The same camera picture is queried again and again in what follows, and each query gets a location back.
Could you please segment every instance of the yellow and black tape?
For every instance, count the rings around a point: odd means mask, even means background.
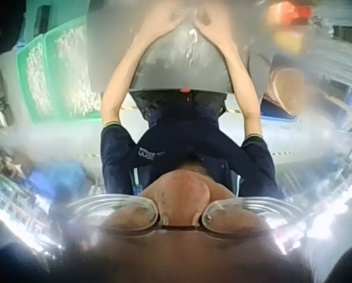
[[[122,106],[121,107],[121,110],[137,110],[138,107],[136,106]],[[240,114],[241,111],[238,110],[238,109],[227,109],[227,112],[228,113],[237,113],[237,114]]]
[[[94,154],[94,153],[80,154],[79,156],[92,157],[92,158],[101,158],[101,156],[99,154]]]
[[[271,153],[271,155],[274,155],[274,156],[279,156],[279,155],[292,155],[292,154],[296,154],[296,152],[273,152],[273,153]]]
[[[296,154],[296,152],[273,152],[271,155],[273,156],[281,156],[281,155],[292,155]],[[101,158],[99,154],[94,154],[94,153],[87,153],[87,154],[81,154],[79,155],[81,157],[92,157],[92,158]]]

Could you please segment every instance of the eyeglasses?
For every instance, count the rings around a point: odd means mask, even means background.
[[[142,236],[156,230],[202,231],[217,238],[242,238],[269,235],[271,229],[300,224],[303,211],[273,198],[232,198],[212,202],[200,217],[198,226],[162,225],[156,204],[147,198],[129,195],[97,195],[55,208],[59,223],[76,227],[95,227],[118,236]],[[240,218],[247,211],[268,223],[265,228],[241,229]]]

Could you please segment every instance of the blue object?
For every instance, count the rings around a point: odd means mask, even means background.
[[[266,99],[261,102],[261,118],[264,120],[295,121],[295,116],[288,114]]]
[[[72,199],[76,199],[85,180],[86,175],[79,162],[51,162],[41,170],[34,170],[28,183],[37,194],[51,200],[60,190],[68,191],[72,194]]]

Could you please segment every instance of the orange object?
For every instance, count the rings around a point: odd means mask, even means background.
[[[285,1],[271,5],[268,9],[268,25],[293,25],[308,24],[308,19],[312,15],[311,6],[294,6]]]
[[[304,34],[297,31],[278,31],[274,34],[274,41],[283,50],[299,54],[303,44]]]
[[[288,114],[297,116],[305,106],[305,76],[294,68],[274,69],[270,73],[264,99]]]

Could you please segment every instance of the white pellets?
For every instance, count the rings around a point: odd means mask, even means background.
[[[27,56],[27,77],[29,90],[39,115],[49,116],[52,111],[44,71],[42,44],[33,47]]]
[[[63,32],[55,40],[59,62],[65,70],[66,83],[62,86],[67,109],[72,115],[87,115],[101,108],[99,93],[91,91],[88,62],[86,25]]]

